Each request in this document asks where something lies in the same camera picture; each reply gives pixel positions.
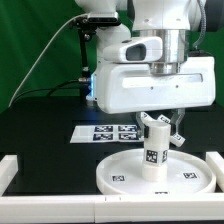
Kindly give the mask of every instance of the black tabletop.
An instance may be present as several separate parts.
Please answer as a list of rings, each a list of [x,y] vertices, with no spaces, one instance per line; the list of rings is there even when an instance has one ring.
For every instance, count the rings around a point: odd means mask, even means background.
[[[170,110],[150,115],[156,118],[161,113],[172,116]],[[4,195],[100,194],[96,187],[97,164],[108,155],[142,148],[143,144],[71,144],[74,128],[76,125],[134,124],[133,117],[133,114],[105,114],[80,103],[78,97],[33,97],[18,101],[0,115],[0,155],[16,154],[19,162],[19,172]],[[201,158],[206,151],[223,154],[223,133],[222,107],[215,104],[188,109],[181,124],[186,142],[181,148],[172,146],[172,149]]]

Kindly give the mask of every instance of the white frame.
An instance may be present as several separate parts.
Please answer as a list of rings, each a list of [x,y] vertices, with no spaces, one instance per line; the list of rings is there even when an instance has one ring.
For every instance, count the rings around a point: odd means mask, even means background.
[[[206,153],[224,190],[224,160]],[[0,162],[1,195],[18,171],[16,156]],[[224,220],[224,194],[0,197],[0,223],[84,223]]]

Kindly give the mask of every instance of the white cylinder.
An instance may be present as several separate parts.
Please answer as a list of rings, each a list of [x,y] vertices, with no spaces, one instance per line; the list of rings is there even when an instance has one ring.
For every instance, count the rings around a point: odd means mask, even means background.
[[[167,154],[171,126],[160,121],[145,124],[142,176],[147,181],[163,181],[167,177]]]

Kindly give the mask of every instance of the green wall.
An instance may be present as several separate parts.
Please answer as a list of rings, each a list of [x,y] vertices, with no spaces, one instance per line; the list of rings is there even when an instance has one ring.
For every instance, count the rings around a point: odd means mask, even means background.
[[[0,112],[7,107],[15,89],[54,33],[71,17],[81,13],[73,0],[0,0]],[[196,39],[197,35],[194,34],[192,39]],[[223,40],[224,30],[209,33],[202,48],[216,57],[217,102],[224,106]],[[90,68],[94,71],[95,41],[87,46]],[[54,87],[78,78],[80,65],[77,32],[65,28],[22,91]],[[77,91],[57,94],[71,95],[77,94]]]

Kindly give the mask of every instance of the black sticker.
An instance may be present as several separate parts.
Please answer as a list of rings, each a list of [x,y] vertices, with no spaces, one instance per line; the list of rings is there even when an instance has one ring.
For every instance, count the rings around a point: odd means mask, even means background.
[[[136,125],[122,125],[118,126],[118,131],[137,132]]]
[[[144,125],[144,138],[149,138],[149,127]]]
[[[146,151],[146,161],[150,163],[158,162],[158,152],[147,150]]]
[[[113,126],[96,126],[94,132],[113,132]]]
[[[113,140],[113,134],[94,134],[93,141],[108,141]]]
[[[160,117],[160,120],[163,121],[163,122],[165,122],[165,123],[167,123],[167,124],[170,123],[170,121],[166,117],[164,117],[164,116],[161,116]]]
[[[122,133],[122,134],[119,134],[119,140],[136,141],[136,140],[139,140],[139,138],[138,138],[138,135],[135,133]]]
[[[183,173],[186,179],[196,179],[198,178],[196,173]]]
[[[125,176],[123,176],[123,175],[112,176],[112,180],[113,180],[113,182],[124,182]]]
[[[169,194],[168,191],[156,191],[155,194]]]
[[[180,135],[178,135],[178,134],[175,134],[173,137],[174,137],[175,139],[177,139],[178,141],[180,141],[180,140],[181,140],[181,136],[180,136]]]
[[[168,150],[163,152],[163,163],[167,161]]]

